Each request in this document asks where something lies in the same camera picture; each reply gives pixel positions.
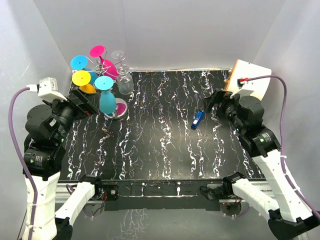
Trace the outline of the teal wine glass front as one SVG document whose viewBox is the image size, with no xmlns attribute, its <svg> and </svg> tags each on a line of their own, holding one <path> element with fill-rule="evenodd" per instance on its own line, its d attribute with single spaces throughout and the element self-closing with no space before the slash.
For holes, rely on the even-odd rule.
<svg viewBox="0 0 320 240">
<path fill-rule="evenodd" d="M 99 110 L 107 115 L 112 114 L 117 107 L 116 98 L 110 92 L 114 85 L 114 80 L 108 76 L 100 76 L 95 82 L 94 86 L 101 91 L 99 99 Z"/>
</svg>

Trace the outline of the pink wine glass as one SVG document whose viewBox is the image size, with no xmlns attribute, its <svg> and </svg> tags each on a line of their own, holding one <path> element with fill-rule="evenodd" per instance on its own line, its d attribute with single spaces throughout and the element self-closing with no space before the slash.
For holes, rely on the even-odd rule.
<svg viewBox="0 0 320 240">
<path fill-rule="evenodd" d="M 96 45 L 89 51 L 89 55 L 92 58 L 99 58 L 99 60 L 97 60 L 97 66 L 95 67 L 95 73 L 99 77 L 106 76 L 116 80 L 119 75 L 117 68 L 112 61 L 103 57 L 106 53 L 106 48 L 103 45 Z"/>
</svg>

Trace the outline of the chrome wine glass rack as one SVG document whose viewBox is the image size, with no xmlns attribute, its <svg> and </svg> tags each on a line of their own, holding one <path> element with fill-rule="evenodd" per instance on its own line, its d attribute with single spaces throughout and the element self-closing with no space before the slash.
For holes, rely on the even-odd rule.
<svg viewBox="0 0 320 240">
<path fill-rule="evenodd" d="M 111 57 L 115 62 L 112 62 L 106 59 L 106 48 L 103 45 L 96 45 L 89 51 L 89 55 L 98 59 L 96 67 L 87 72 L 91 75 L 89 83 L 100 91 L 99 110 L 108 119 L 119 119 L 126 114 L 128 106 L 124 100 L 116 98 L 111 89 L 117 80 L 130 72 L 124 63 L 126 54 L 122 50 L 114 51 Z"/>
</svg>

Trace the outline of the clear wine glass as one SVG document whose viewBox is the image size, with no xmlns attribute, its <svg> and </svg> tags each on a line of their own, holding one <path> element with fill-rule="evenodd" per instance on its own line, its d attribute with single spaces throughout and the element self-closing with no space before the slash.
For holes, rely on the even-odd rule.
<svg viewBox="0 0 320 240">
<path fill-rule="evenodd" d="M 117 73 L 120 76 L 126 76 L 130 72 L 130 68 L 127 66 L 126 54 L 123 50 L 115 50 L 111 54 L 114 59 L 114 65 L 116 66 Z"/>
</svg>

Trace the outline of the yellow wine glass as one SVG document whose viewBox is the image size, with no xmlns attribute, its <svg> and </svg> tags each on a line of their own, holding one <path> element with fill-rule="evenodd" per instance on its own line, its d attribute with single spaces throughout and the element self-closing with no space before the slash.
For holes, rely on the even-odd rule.
<svg viewBox="0 0 320 240">
<path fill-rule="evenodd" d="M 96 89 L 90 84 L 91 75 L 85 70 L 79 70 L 72 74 L 72 83 L 79 87 L 79 89 L 86 94 L 95 94 Z"/>
</svg>

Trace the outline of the blue stapler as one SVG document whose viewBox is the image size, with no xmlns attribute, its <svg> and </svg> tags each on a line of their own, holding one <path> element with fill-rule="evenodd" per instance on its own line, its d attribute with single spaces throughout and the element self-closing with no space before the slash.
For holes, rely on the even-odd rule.
<svg viewBox="0 0 320 240">
<path fill-rule="evenodd" d="M 194 117 L 194 119 L 193 119 L 190 127 L 191 127 L 192 129 L 197 129 L 204 116 L 205 116 L 205 112 L 199 110 L 199 111 L 197 112 L 197 114 L 195 115 L 195 117 Z"/>
</svg>

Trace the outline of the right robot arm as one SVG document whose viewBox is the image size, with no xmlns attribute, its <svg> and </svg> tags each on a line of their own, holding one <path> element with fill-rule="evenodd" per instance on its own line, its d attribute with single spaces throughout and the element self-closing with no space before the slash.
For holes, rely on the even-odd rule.
<svg viewBox="0 0 320 240">
<path fill-rule="evenodd" d="M 281 155 L 282 147 L 275 134 L 263 125 L 261 101 L 254 96 L 216 89 L 202 100 L 202 104 L 206 113 L 218 105 L 218 115 L 236 128 L 242 147 L 264 174 L 274 198 L 255 187 L 240 172 L 223 178 L 221 194 L 248 202 L 265 218 L 278 240 L 291 240 L 318 227 L 318 212 L 304 203 L 295 192 L 297 188 L 287 181 L 289 171 L 283 171 L 286 165 Z"/>
</svg>

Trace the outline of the blue wine glass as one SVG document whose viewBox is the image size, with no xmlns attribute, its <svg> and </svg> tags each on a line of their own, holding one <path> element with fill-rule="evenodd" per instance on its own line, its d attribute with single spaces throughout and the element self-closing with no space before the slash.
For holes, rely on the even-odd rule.
<svg viewBox="0 0 320 240">
<path fill-rule="evenodd" d="M 76 71 L 86 71 L 90 74 L 91 79 L 89 84 L 94 85 L 95 80 L 98 78 L 98 75 L 93 69 L 87 68 L 88 58 L 85 55 L 77 55 L 73 57 L 70 61 L 70 66 L 73 70 Z"/>
</svg>

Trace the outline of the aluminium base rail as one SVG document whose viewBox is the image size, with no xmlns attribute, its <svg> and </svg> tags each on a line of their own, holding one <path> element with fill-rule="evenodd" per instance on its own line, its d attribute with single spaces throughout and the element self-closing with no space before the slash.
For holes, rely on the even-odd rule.
<svg viewBox="0 0 320 240">
<path fill-rule="evenodd" d="M 249 179 L 250 183 L 258 190 L 262 191 L 268 197 L 275 199 L 271 187 L 266 180 L 262 178 Z M 57 184 L 56 195 L 58 200 L 66 200 L 69 196 L 66 185 L 77 184 L 74 181 L 62 181 Z M 115 188 L 118 197 L 199 197 L 201 196 L 200 188 L 208 187 L 214 189 L 222 185 L 221 179 L 187 179 L 187 180 L 103 180 L 102 186 L 107 188 Z"/>
</svg>

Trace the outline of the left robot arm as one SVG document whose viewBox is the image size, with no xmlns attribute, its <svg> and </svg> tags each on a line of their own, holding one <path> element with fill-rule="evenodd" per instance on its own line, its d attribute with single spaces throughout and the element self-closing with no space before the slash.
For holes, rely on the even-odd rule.
<svg viewBox="0 0 320 240">
<path fill-rule="evenodd" d="M 27 186 L 24 240 L 69 240 L 73 225 L 90 199 L 103 195 L 102 181 L 84 175 L 59 209 L 56 190 L 66 153 L 65 139 L 77 120 L 99 111 L 99 93 L 85 94 L 77 87 L 65 100 L 44 101 L 27 113 L 23 174 Z"/>
</svg>

